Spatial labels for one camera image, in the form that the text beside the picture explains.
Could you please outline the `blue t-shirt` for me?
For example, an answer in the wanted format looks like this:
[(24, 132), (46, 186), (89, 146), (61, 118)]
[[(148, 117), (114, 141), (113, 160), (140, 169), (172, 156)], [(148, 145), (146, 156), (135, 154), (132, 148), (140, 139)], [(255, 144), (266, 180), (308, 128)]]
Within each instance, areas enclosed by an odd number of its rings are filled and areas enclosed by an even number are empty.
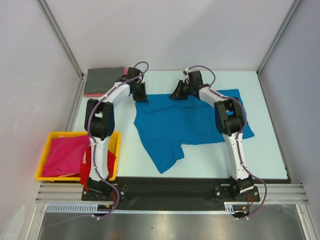
[(149, 94), (135, 109), (141, 143), (161, 174), (185, 157), (182, 145), (225, 141), (216, 128), (214, 108), (194, 96), (175, 100), (169, 94)]

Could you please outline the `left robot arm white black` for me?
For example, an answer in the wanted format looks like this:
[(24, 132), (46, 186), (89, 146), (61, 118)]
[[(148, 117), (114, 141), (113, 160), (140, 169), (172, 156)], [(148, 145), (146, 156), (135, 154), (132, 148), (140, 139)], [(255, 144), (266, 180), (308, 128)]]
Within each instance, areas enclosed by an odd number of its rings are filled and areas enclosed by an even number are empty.
[(109, 182), (108, 146), (115, 129), (115, 108), (126, 97), (146, 103), (146, 84), (141, 81), (116, 82), (99, 99), (89, 99), (86, 105), (84, 128), (90, 137), (91, 169), (88, 189), (100, 200), (105, 200), (116, 189)]

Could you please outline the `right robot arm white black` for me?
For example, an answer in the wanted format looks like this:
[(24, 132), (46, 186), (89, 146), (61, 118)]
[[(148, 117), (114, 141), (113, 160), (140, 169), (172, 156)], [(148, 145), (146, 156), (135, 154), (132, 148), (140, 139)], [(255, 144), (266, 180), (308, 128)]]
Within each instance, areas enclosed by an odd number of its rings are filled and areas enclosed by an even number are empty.
[(224, 138), (231, 160), (229, 195), (242, 201), (254, 188), (253, 175), (247, 168), (243, 148), (243, 131), (248, 124), (243, 105), (238, 98), (223, 95), (208, 84), (194, 85), (187, 80), (178, 82), (170, 98), (186, 100), (188, 96), (194, 96), (214, 108), (215, 126)]

